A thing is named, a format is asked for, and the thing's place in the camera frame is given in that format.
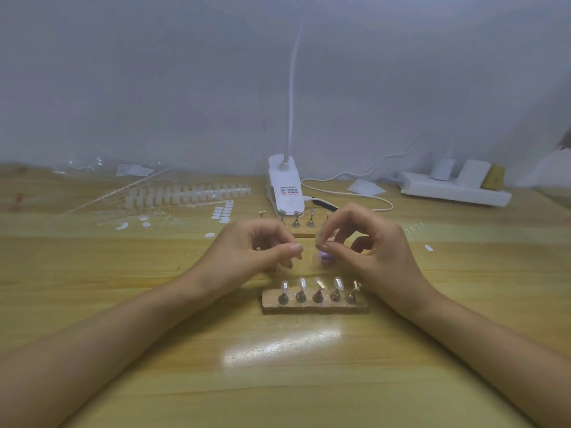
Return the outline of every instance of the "white paper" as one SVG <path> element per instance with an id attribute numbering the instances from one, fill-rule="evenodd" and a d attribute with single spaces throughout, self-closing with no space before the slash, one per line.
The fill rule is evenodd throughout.
<path id="1" fill-rule="evenodd" d="M 383 192 L 386 192 L 383 188 L 378 187 L 370 181 L 357 179 L 353 185 L 347 188 L 348 191 L 358 193 L 359 195 L 374 196 Z"/>
<path id="2" fill-rule="evenodd" d="M 155 170 L 150 168 L 145 168 L 141 165 L 131 165 L 131 164 L 120 164 L 117 166 L 117 176 L 139 176 L 147 177 L 152 174 Z"/>

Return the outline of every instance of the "forearm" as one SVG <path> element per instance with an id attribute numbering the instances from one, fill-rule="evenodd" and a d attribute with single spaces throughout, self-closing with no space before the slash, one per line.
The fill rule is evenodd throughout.
<path id="1" fill-rule="evenodd" d="M 210 302 L 192 271 L 0 360 L 0 425 L 57 426 Z"/>
<path id="2" fill-rule="evenodd" d="M 439 295 L 410 319 L 542 427 L 571 426 L 571 361 Z"/>

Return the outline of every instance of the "wooden stand base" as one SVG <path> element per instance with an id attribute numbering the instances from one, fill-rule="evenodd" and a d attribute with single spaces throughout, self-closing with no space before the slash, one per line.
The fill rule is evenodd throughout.
<path id="1" fill-rule="evenodd" d="M 288 314 L 288 313 L 347 313 L 347 314 L 366 314 L 369 312 L 369 304 L 365 296 L 360 291 L 355 291 L 355 303 L 351 304 L 346 301 L 346 296 L 350 293 L 345 290 L 341 292 L 341 300 L 333 302 L 330 294 L 334 290 L 323 292 L 323 302 L 315 303 L 312 299 L 314 291 L 308 291 L 306 301 L 299 303 L 295 299 L 299 288 L 291 288 L 287 290 L 289 302 L 281 305 L 277 298 L 282 294 L 281 289 L 264 290 L 261 294 L 261 306 L 264 314 Z"/>

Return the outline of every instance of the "white cable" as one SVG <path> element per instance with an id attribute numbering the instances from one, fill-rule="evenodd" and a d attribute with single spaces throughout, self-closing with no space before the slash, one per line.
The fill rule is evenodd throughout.
<path id="1" fill-rule="evenodd" d="M 289 162 L 289 155 L 291 154 L 291 140 L 292 132 L 294 130 L 294 73 L 295 73 L 295 59 L 297 57 L 297 50 L 299 49 L 299 41 L 302 38 L 303 25 L 305 24 L 305 19 L 307 18 L 307 13 L 310 10 L 310 4 L 313 0 L 305 0 L 302 6 L 302 19 L 299 23 L 299 28 L 297 29 L 297 36 L 295 38 L 294 47 L 291 50 L 291 58 L 289 59 L 289 86 L 288 86 L 288 96 L 287 96 L 287 141 L 285 143 L 285 153 L 283 163 L 287 164 Z"/>
<path id="2" fill-rule="evenodd" d="M 418 138 L 415 140 L 414 143 L 412 143 L 412 145 L 409 146 L 409 148 L 407 148 L 405 151 L 403 151 L 402 153 L 395 153 L 392 155 L 386 155 L 383 156 L 381 159 L 378 160 L 378 162 L 373 166 L 373 168 L 371 168 L 369 171 L 367 171 L 364 174 L 354 174 L 354 173 L 339 173 L 336 176 L 333 176 L 330 179 L 303 179 L 302 180 L 302 186 L 305 186 L 306 188 L 309 189 L 313 189 L 314 191 L 319 191 L 319 192 L 324 192 L 324 193 L 330 193 L 330 194 L 335 194 L 335 195 L 350 195 L 350 196 L 354 196 L 354 197 L 362 197 L 362 198 L 371 198 L 374 200 L 381 200 L 386 202 L 388 205 L 390 205 L 390 208 L 388 209 L 372 209 L 374 212 L 389 212 L 390 210 L 394 209 L 395 206 L 393 205 L 393 203 L 391 203 L 389 200 L 385 200 L 384 198 L 381 197 L 376 197 L 376 196 L 372 196 L 372 195 L 361 195 L 358 193 L 352 193 L 352 192 L 337 192 L 337 191 L 326 191 L 325 189 L 319 189 L 319 188 L 314 188 L 313 186 L 309 186 L 306 185 L 305 182 L 306 181 L 331 181 L 334 179 L 337 179 L 337 177 L 339 176 L 353 176 L 353 177 L 365 177 L 368 176 L 369 174 L 371 174 L 372 172 L 374 172 L 374 170 L 378 167 L 378 165 L 382 162 L 382 160 L 386 159 L 386 158 L 397 158 L 399 156 L 405 156 L 406 154 L 408 154 L 412 149 L 414 149 L 414 147 L 420 142 L 420 140 L 424 137 L 424 134 L 421 134 L 418 136 Z"/>

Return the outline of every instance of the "white power strip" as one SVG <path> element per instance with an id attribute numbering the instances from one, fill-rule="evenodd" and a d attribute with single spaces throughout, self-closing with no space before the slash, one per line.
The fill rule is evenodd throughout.
<path id="1" fill-rule="evenodd" d="M 401 172 L 397 180 L 402 193 L 419 197 L 474 202 L 476 204 L 500 207 L 507 206 L 512 197 L 512 194 L 509 192 L 482 188 L 465 188 L 458 186 L 456 179 L 450 179 L 449 181 L 435 180 L 426 174 Z"/>

